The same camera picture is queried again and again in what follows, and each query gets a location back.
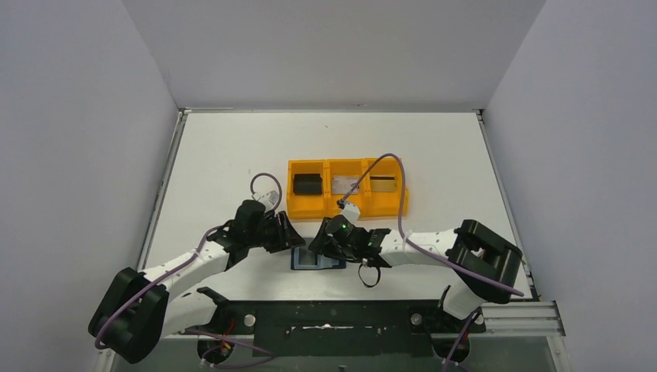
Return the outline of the blue card holder wallet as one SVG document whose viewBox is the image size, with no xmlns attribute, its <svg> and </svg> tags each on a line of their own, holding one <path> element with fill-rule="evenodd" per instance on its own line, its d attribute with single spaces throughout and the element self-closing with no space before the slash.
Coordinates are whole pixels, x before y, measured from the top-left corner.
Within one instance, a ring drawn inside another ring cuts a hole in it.
<svg viewBox="0 0 657 372">
<path fill-rule="evenodd" d="M 295 247 L 291 251 L 292 270 L 341 270 L 346 262 L 311 252 L 306 246 Z"/>
</svg>

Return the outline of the black cards stack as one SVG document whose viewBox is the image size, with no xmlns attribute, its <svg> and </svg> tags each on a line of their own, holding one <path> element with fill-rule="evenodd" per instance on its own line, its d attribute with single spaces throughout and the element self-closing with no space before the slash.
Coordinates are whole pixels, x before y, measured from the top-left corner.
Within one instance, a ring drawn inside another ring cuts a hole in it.
<svg viewBox="0 0 657 372">
<path fill-rule="evenodd" d="M 322 176 L 320 174 L 295 174 L 292 178 L 292 192 L 301 196 L 322 195 Z"/>
</svg>

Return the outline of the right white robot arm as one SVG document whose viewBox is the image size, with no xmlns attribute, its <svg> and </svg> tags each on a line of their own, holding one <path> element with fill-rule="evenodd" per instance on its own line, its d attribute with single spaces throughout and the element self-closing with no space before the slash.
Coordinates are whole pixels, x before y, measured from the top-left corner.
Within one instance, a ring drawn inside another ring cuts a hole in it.
<svg viewBox="0 0 657 372">
<path fill-rule="evenodd" d="M 365 229 L 345 216 L 325 218 L 309 243 L 311 252 L 378 270 L 403 265 L 442 266 L 457 280 L 447 284 L 442 304 L 435 310 L 440 327 L 458 329 L 481 305 L 504 305 L 521 296 L 515 281 L 523 253 L 482 223 L 465 219 L 441 232 Z"/>
</svg>

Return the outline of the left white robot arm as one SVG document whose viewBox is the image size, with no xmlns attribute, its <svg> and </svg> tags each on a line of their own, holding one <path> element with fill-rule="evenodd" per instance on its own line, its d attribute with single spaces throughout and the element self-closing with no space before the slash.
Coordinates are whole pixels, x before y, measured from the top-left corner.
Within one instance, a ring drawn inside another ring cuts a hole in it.
<svg viewBox="0 0 657 372">
<path fill-rule="evenodd" d="M 230 270 L 252 249 L 278 253 L 304 243 L 285 212 L 243 201 L 232 219 L 207 230 L 194 249 L 142 271 L 119 271 L 88 325 L 95 348 L 137 363 L 163 337 L 195 326 L 224 328 L 229 309 L 201 282 Z"/>
</svg>

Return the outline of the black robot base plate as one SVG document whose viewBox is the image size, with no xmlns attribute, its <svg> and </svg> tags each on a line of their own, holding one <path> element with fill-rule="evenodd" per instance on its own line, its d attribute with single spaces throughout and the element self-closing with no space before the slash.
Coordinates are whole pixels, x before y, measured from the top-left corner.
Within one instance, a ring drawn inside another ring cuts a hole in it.
<svg viewBox="0 0 657 372">
<path fill-rule="evenodd" d="M 189 328 L 251 340 L 255 357 L 444 357 L 465 326 L 437 300 L 224 301 Z"/>
</svg>

